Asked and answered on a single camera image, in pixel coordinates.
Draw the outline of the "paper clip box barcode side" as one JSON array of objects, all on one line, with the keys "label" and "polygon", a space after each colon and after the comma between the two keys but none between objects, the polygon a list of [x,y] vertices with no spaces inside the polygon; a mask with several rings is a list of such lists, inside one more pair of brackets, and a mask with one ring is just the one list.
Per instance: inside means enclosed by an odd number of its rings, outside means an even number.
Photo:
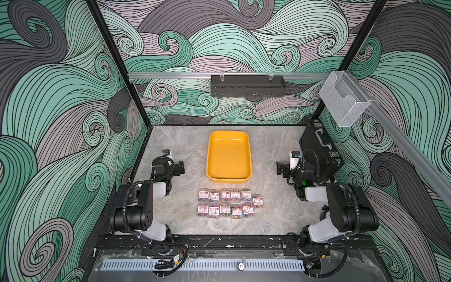
[{"label": "paper clip box barcode side", "polygon": [[250,189],[241,190],[241,200],[244,203],[250,203],[252,201],[252,193]]}]

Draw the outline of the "paper clip box removed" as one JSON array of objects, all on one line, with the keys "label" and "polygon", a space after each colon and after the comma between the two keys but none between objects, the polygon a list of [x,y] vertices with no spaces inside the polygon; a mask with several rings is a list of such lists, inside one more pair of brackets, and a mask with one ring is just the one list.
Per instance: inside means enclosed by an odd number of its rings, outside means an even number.
[{"label": "paper clip box removed", "polygon": [[218,204],[212,204],[209,206],[209,219],[218,219],[220,217],[220,206]]},{"label": "paper clip box removed", "polygon": [[209,205],[207,205],[207,204],[198,205],[197,216],[198,217],[209,217]]}]

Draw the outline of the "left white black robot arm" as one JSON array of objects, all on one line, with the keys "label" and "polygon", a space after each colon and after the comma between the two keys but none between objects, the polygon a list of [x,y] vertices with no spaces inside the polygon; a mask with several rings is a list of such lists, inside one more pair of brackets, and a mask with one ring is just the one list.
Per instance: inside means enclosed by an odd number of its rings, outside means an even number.
[{"label": "left white black robot arm", "polygon": [[168,225],[154,218],[154,203],[168,196],[172,179],[185,174],[184,163],[173,161],[169,149],[153,159],[149,180],[120,186],[109,217],[110,231],[115,235],[134,235],[149,242],[172,243]]}]

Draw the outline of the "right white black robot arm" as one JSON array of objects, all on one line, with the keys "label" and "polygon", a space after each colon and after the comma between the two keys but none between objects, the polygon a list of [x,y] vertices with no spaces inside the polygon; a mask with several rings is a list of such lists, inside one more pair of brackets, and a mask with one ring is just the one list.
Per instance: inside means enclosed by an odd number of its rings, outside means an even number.
[{"label": "right white black robot arm", "polygon": [[322,203],[318,223],[305,226],[300,241],[332,243],[379,228],[376,211],[361,187],[321,179],[320,158],[311,149],[292,151],[289,164],[277,162],[277,174],[286,179],[304,202]]}]

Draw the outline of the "yellow plastic storage tray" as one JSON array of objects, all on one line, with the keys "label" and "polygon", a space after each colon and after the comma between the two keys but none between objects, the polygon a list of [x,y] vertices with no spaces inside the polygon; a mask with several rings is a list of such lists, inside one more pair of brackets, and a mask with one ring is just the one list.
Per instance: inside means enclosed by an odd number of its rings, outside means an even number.
[{"label": "yellow plastic storage tray", "polygon": [[253,175],[249,135],[236,130],[212,132],[206,174],[214,183],[248,182]]}]

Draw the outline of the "paper clip box edge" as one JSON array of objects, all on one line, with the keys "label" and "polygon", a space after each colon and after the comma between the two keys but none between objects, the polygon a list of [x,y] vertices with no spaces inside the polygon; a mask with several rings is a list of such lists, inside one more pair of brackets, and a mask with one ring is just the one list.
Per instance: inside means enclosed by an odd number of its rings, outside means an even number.
[{"label": "paper clip box edge", "polygon": [[243,208],[240,204],[231,205],[231,219],[241,220],[243,216]]}]

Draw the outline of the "paper clip box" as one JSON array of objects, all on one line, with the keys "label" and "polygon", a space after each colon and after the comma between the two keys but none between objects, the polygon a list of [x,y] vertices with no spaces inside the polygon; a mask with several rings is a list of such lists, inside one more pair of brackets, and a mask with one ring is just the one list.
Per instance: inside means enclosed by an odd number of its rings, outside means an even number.
[{"label": "paper clip box", "polygon": [[220,205],[220,217],[229,218],[231,217],[231,206],[228,204]]},{"label": "paper clip box", "polygon": [[220,192],[218,190],[209,191],[209,202],[210,203],[220,202]]},{"label": "paper clip box", "polygon": [[222,203],[228,203],[230,202],[231,194],[229,189],[222,189],[220,190],[220,201]]},{"label": "paper clip box", "polygon": [[262,195],[252,194],[251,203],[254,210],[261,210],[264,208],[264,200]]},{"label": "paper clip box", "polygon": [[244,204],[242,209],[243,209],[244,217],[253,217],[254,216],[254,208],[253,208],[252,204]]},{"label": "paper clip box", "polygon": [[241,203],[240,189],[230,190],[230,202],[231,203]]},{"label": "paper clip box", "polygon": [[198,201],[202,203],[208,203],[210,197],[210,191],[207,189],[200,189],[198,192]]}]

